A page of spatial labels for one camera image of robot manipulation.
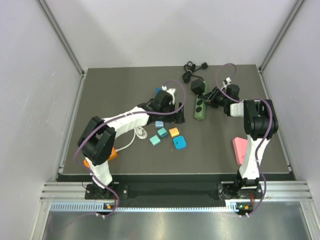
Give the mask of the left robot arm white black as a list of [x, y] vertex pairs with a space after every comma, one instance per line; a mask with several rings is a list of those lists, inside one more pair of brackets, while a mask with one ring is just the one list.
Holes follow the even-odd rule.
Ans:
[[115, 152], [115, 139], [136, 128], [156, 121], [184, 123], [183, 103], [176, 108], [176, 89], [159, 90], [154, 98], [114, 117], [92, 117], [78, 140], [78, 150], [84, 155], [84, 165], [92, 176], [93, 189], [102, 198], [114, 191], [108, 160]]

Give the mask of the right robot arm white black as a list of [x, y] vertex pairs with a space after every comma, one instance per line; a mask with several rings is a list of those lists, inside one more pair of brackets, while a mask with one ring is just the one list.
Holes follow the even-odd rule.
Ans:
[[239, 98], [240, 87], [227, 84], [222, 89], [217, 86], [199, 99], [212, 108], [222, 107], [229, 117], [242, 117], [247, 135], [244, 160], [232, 184], [221, 184], [220, 197], [226, 200], [245, 198], [261, 190], [261, 161], [272, 136], [279, 124], [270, 99], [243, 100]]

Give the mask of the pink triangular socket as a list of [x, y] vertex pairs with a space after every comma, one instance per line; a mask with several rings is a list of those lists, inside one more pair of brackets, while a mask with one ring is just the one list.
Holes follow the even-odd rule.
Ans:
[[241, 137], [235, 137], [232, 140], [232, 145], [233, 145], [236, 163], [239, 166], [241, 166], [245, 160], [248, 140]]

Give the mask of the yellow plug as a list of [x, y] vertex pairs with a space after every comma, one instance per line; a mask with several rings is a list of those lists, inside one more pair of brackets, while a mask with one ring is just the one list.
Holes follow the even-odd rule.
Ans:
[[171, 136], [172, 138], [175, 138], [175, 137], [177, 137], [177, 136], [180, 135], [180, 131], [179, 131], [179, 129], [178, 129], [177, 127], [174, 127], [174, 128], [169, 129], [168, 132], [169, 132], [169, 134], [170, 134], [170, 136]]

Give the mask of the light blue plug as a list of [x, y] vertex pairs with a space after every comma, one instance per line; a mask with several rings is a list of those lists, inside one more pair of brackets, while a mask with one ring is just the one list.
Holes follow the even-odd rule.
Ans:
[[182, 150], [187, 146], [186, 140], [182, 135], [176, 136], [172, 140], [173, 145], [177, 150]]
[[153, 125], [154, 125], [155, 128], [160, 129], [160, 128], [163, 128], [165, 124], [164, 124], [163, 121], [156, 120], [156, 121], [153, 123]]

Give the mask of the teal plug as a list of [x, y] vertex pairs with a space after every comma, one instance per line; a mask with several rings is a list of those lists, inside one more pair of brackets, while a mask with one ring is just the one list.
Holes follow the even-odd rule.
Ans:
[[149, 139], [149, 141], [153, 146], [156, 146], [161, 142], [161, 139], [157, 135], [154, 135]]
[[165, 138], [168, 136], [168, 131], [162, 127], [160, 128], [158, 131], [157, 131], [158, 135], [161, 137], [161, 138]]

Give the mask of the green power strip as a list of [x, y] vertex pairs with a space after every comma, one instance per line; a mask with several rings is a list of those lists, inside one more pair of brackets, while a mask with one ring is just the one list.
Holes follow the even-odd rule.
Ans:
[[206, 81], [204, 81], [204, 91], [196, 96], [194, 118], [198, 121], [205, 119], [206, 114], [206, 102], [200, 99], [201, 96], [208, 92]]

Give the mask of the orange power strip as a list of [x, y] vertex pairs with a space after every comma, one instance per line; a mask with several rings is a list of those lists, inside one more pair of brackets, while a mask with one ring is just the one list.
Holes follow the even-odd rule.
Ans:
[[[116, 149], [113, 147], [113, 148], [112, 148], [112, 151], [111, 151], [111, 155], [110, 155], [109, 158], [108, 158], [108, 161], [116, 158], [117, 156], [118, 156], [117, 151], [116, 151]], [[89, 163], [88, 163], [88, 161], [87, 161], [86, 159], [83, 160], [83, 163], [84, 163], [84, 165], [85, 165], [87, 168], [90, 168], [90, 165], [89, 165]]]

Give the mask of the black cube adapter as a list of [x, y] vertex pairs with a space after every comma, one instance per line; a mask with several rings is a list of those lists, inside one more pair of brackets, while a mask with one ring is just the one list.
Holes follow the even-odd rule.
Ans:
[[206, 87], [206, 84], [200, 78], [193, 80], [190, 84], [190, 90], [195, 95], [203, 94], [205, 92], [205, 87]]

